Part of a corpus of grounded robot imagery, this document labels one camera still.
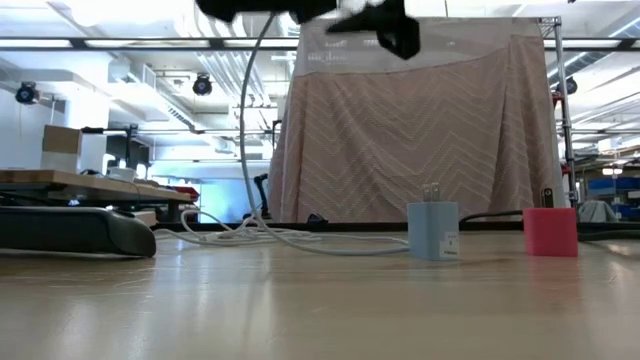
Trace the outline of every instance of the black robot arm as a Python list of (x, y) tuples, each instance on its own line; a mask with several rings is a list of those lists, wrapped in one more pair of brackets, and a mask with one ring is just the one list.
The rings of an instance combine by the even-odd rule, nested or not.
[[(336, 9), (336, 0), (196, 0), (208, 16), (231, 22), (239, 12), (285, 12), (302, 24)], [(367, 5), (358, 14), (331, 25), (327, 32), (345, 33), (375, 31), (380, 46), (410, 59), (420, 51), (420, 26), (407, 17), (404, 0), (386, 0)]]

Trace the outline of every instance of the pipe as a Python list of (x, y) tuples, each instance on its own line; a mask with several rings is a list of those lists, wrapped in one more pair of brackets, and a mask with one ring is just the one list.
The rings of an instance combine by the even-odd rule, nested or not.
[(626, 97), (624, 97), (622, 99), (619, 99), (619, 100), (616, 100), (614, 102), (605, 104), (605, 105), (601, 106), (598, 109), (594, 109), (594, 110), (588, 111), (586, 113), (579, 114), (577, 116), (577, 118), (579, 118), (579, 120), (575, 121), (573, 123), (573, 125), (578, 125), (578, 124), (586, 123), (586, 122), (589, 122), (589, 121), (599, 120), (599, 119), (601, 119), (601, 118), (603, 118), (605, 116), (608, 116), (608, 115), (611, 115), (611, 114), (617, 114), (617, 113), (619, 113), (621, 111), (625, 111), (625, 110), (634, 108), (634, 107), (638, 106), (638, 103), (640, 103), (640, 99), (630, 100), (630, 101), (623, 102), (623, 103), (620, 103), (620, 102), (624, 101), (624, 100), (627, 100), (627, 99), (630, 99), (630, 98), (633, 98), (633, 97), (636, 97), (638, 94), (640, 94), (640, 92), (628, 95), (628, 96), (626, 96)]
[[(640, 35), (640, 18), (635, 18), (633, 21), (627, 23), (625, 26), (621, 27), (617, 31), (610, 33), (607, 35), (608, 38), (614, 37), (625, 37), (625, 38), (634, 38)], [(589, 66), (601, 61), (607, 56), (611, 55), (609, 51), (591, 51), (591, 52), (582, 52), (573, 58), (567, 60), (563, 63), (563, 67), (565, 67), (565, 78), (576, 74), (579, 71), (586, 69)], [(559, 81), (560, 73), (551, 71), (547, 74), (549, 78), (549, 84), (555, 84)]]
[[(287, 13), (280, 15), (278, 25), (282, 36), (285, 37), (300, 37), (299, 26), (291, 19), (291, 16)], [(293, 51), (287, 51), (287, 56), (294, 55)], [(289, 77), (293, 77), (293, 71), (295, 69), (295, 60), (287, 61), (287, 74)]]
[[(195, 3), (191, 2), (185, 6), (184, 13), (182, 14), (183, 16), (175, 19), (174, 28), (176, 32), (182, 37), (193, 37), (194, 34), (196, 36), (202, 36), (202, 31), (198, 26), (198, 14), (199, 9)], [(222, 91), (233, 100), (238, 101), (240, 97), (240, 90), (239, 88), (234, 89), (231, 82), (226, 77), (226, 74), (216, 69), (222, 67), (219, 61), (217, 61), (217, 58), (212, 55), (211, 59), (209, 59), (209, 57), (202, 52), (196, 52), (195, 55), (204, 69), (214, 78)]]
[[(219, 22), (218, 20), (210, 20), (209, 21), (209, 28), (217, 35), (220, 37), (226, 37), (228, 35), (234, 35), (235, 34), (235, 30), (233, 27), (237, 27), (238, 21), (242, 21), (242, 17), (240, 17), (240, 15), (237, 15), (236, 20), (234, 20), (234, 25), (230, 28), (226, 25), (223, 25), (221, 22)], [(240, 35), (240, 37), (245, 37), (242, 36), (243, 32), (238, 32), (238, 34)], [(232, 73), (234, 74), (234, 76), (237, 76), (237, 83), (241, 84), (242, 83), (242, 77), (241, 74), (244, 74), (246, 67), (247, 67), (247, 60), (246, 60), (246, 54), (244, 52), (241, 52), (240, 55), (245, 55), (243, 57), (244, 61), (239, 61), (238, 58), (236, 58), (233, 54), (227, 54), (226, 58), (227, 61), (229, 62), (229, 66), (234, 68), (235, 71), (232, 71)], [(259, 76), (256, 75), (255, 72), (255, 68), (252, 69), (251, 72), (254, 76), (252, 76), (250, 78), (250, 82), (249, 82), (249, 86), (251, 87), (251, 91), (253, 92), (253, 94), (255, 96), (260, 96), (260, 97), (264, 97), (264, 88), (261, 86), (258, 86), (257, 83), (259, 81)]]
[[(58, 9), (51, 2), (47, 1), (47, 2), (45, 2), (45, 4), (47, 5), (47, 7), (49, 9), (51, 9), (51, 11), (56, 13), (56, 15), (58, 15), (62, 19), (62, 21), (64, 21), (67, 25), (71, 26), (75, 31), (77, 31), (80, 34), (82, 34), (84, 36), (87, 36), (87, 37), (94, 36), (94, 34), (91, 34), (90, 32), (88, 32), (87, 29), (85, 29), (83, 26), (78, 24), (75, 20), (73, 20), (67, 14), (63, 13), (62, 11), (60, 11), (60, 9)], [(96, 31), (96, 33), (98, 35), (100, 35), (100, 36), (104, 36), (104, 34), (100, 33), (99, 31)], [(111, 56), (111, 58), (113, 58), (113, 59), (117, 59), (118, 58), (118, 55), (116, 53), (114, 53), (114, 52), (107, 52), (107, 54), (109, 54), (109, 56)]]
[[(210, 21), (208, 18), (204, 18), (204, 23), (206, 24), (206, 27), (203, 29), (203, 27), (201, 26), (201, 22), (200, 22), (200, 17), (202, 16), (202, 12), (200, 11), (200, 9), (198, 9), (198, 7), (196, 6), (195, 2), (192, 4), (193, 6), (193, 24), (195, 27), (195, 31), (199, 34), (199, 36), (205, 36), (206, 35), (215, 35), (213, 30), (211, 29)], [(229, 63), (228, 61), (225, 60), (224, 56), (221, 56), (219, 53), (215, 52), (213, 54), (210, 54), (208, 57), (206, 57), (207, 59), (211, 59), (211, 61), (213, 61), (218, 69), (213, 69), (210, 73), (212, 76), (216, 76), (220, 79), (223, 80), (223, 82), (225, 83), (227, 89), (229, 89), (229, 92), (227, 92), (227, 95), (232, 97), (233, 100), (239, 102), (240, 100), (240, 80), (236, 79), (233, 75), (234, 72), (233, 71), (229, 71)]]
[[(193, 36), (195, 34), (196, 37), (202, 37), (204, 36), (204, 32), (200, 27), (200, 16), (202, 15), (202, 12), (196, 6), (195, 2), (188, 2), (188, 4), (189, 6), (191, 6), (191, 11), (189, 12), (187, 18), (192, 22), (191, 25), (193, 26), (193, 31), (190, 33), (190, 35)], [(211, 76), (213, 76), (214, 79), (216, 79), (225, 94), (232, 100), (239, 101), (240, 87), (237, 86), (237, 84), (235, 84), (232, 80), (230, 80), (226, 72), (219, 71), (219, 69), (223, 67), (222, 62), (220, 61), (220, 56), (217, 53), (200, 53), (200, 55), (202, 56), (203, 61), (208, 64), (208, 66), (205, 66), (205, 69)]]
[(239, 92), (242, 79), (240, 78), (241, 70), (238, 68), (239, 65), (231, 61), (228, 56), (220, 56), (220, 62), (226, 69), (227, 75), (233, 81), (233, 84), (238, 87), (238, 98), (240, 98)]
[[(229, 29), (229, 31), (231, 32), (231, 35), (237, 36), (237, 37), (247, 37), (247, 34), (244, 31), (243, 19), (244, 18), (242, 17), (242, 15), (236, 15), (236, 20), (233, 22), (233, 24), (231, 25), (231, 28)], [(240, 52), (238, 53), (238, 56), (242, 59), (242, 62), (245, 64), (244, 66), (246, 67), (247, 66), (246, 64), (249, 62), (250, 53)], [(256, 92), (255, 95), (259, 95), (262, 97), (263, 104), (265, 105), (271, 104), (271, 99), (269, 98), (269, 94), (267, 94), (267, 88), (264, 86), (264, 83), (262, 82), (262, 78), (258, 73), (257, 66), (254, 66), (251, 69), (250, 76), (251, 76), (251, 82), (253, 83), (253, 86), (257, 85), (258, 87), (258, 92)]]

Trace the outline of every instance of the desk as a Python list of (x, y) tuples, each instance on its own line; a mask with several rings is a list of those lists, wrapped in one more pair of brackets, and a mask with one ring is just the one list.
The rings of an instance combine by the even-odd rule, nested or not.
[(176, 222), (179, 205), (192, 202), (188, 194), (173, 190), (55, 170), (0, 170), (0, 191), (35, 192), (49, 199), (82, 200), (89, 206), (168, 204), (169, 216)]
[(532, 258), (520, 234), (465, 234), (449, 263), (175, 241), (139, 261), (5, 253), (0, 358), (635, 360), (639, 245)]

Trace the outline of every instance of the power cord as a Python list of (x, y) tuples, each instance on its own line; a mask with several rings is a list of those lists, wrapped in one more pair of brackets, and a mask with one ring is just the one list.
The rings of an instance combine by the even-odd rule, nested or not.
[[(319, 237), (310, 232), (304, 231), (292, 231), (286, 229), (275, 229), (270, 228), (265, 224), (262, 219), (262, 215), (256, 206), (255, 200), (253, 199), (253, 190), (251, 189), (251, 181), (249, 177), (249, 168), (247, 166), (247, 154), (245, 148), (245, 123), (244, 123), (244, 108), (247, 97), (247, 87), (249, 85), (249, 79), (251, 75), (251, 70), (253, 68), (253, 63), (255, 62), (256, 56), (258, 54), (258, 50), (260, 49), (260, 44), (264, 39), (267, 30), (271, 26), (271, 23), (276, 17), (276, 13), (271, 13), (269, 19), (265, 23), (262, 31), (260, 31), (260, 35), (258, 35), (258, 39), (256, 41), (255, 47), (251, 52), (251, 56), (249, 57), (249, 62), (247, 64), (247, 69), (245, 71), (244, 80), (242, 82), (242, 92), (240, 94), (240, 164), (242, 165), (242, 174), (244, 176), (244, 183), (247, 189), (247, 195), (249, 196), (249, 204), (251, 205), (252, 216), (245, 219), (242, 222), (242, 225), (237, 229), (233, 230), (223, 224), (219, 219), (215, 218), (211, 214), (207, 214), (202, 211), (196, 210), (188, 210), (182, 213), (181, 222), (184, 226), (185, 230), (187, 230), (187, 234), (179, 234), (170, 230), (157, 230), (155, 234), (159, 239), (166, 239), (169, 236), (173, 238), (178, 238), (190, 243), (198, 244), (198, 245), (214, 245), (214, 246), (239, 246), (239, 245), (254, 245), (254, 244), (264, 244), (264, 243), (272, 243), (272, 242), (281, 242), (287, 246), (290, 246), (294, 249), (311, 252), (315, 254), (322, 255), (339, 255), (339, 256), (373, 256), (373, 255), (388, 255), (388, 254), (398, 254), (409, 251), (408, 242), (403, 239), (391, 238), (391, 237), (357, 237), (351, 235), (324, 235)], [(204, 216), (208, 216), (218, 223), (220, 223), (227, 231), (222, 233), (209, 233), (209, 234), (201, 234), (193, 231), (186, 223), (185, 217), (189, 214), (201, 214)], [(355, 239), (355, 240), (386, 240), (392, 241), (402, 246), (396, 248), (389, 249), (379, 249), (379, 250), (330, 250), (330, 249), (321, 249), (317, 247), (311, 247), (307, 245), (303, 245), (300, 242), (309, 242), (309, 241), (320, 241), (320, 240), (328, 240), (329, 238), (347, 238), (347, 239)]]
[[(522, 210), (512, 210), (494, 213), (479, 213), (466, 216), (460, 220), (460, 225), (469, 222), (474, 219), (500, 217), (500, 216), (522, 216)], [(638, 230), (606, 230), (597, 232), (585, 232), (580, 231), (580, 225), (578, 226), (578, 241), (580, 242), (592, 242), (592, 241), (607, 241), (607, 240), (640, 240), (640, 231)]]

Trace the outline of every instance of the wall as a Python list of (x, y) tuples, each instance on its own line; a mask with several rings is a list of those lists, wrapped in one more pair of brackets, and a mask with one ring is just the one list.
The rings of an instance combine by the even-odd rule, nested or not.
[[(0, 89), (0, 168), (37, 169), (51, 108), (18, 104), (14, 95)], [(62, 126), (64, 122), (64, 114), (54, 112), (53, 125)]]

